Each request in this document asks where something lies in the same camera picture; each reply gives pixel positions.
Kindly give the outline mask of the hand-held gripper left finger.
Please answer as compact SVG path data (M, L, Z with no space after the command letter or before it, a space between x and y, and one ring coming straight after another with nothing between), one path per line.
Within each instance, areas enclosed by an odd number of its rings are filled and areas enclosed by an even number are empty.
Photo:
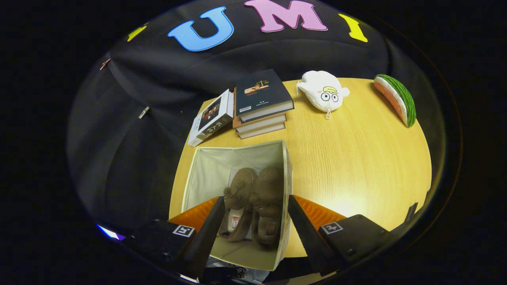
M148 222L126 237L126 247L167 274L198 280L224 214L223 196L214 197L169 220Z

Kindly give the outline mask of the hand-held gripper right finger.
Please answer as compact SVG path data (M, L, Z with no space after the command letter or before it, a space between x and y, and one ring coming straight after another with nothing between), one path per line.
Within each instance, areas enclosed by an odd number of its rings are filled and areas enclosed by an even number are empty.
M393 238L364 215L346 218L297 195L289 196L288 213L312 269L321 276L361 262Z

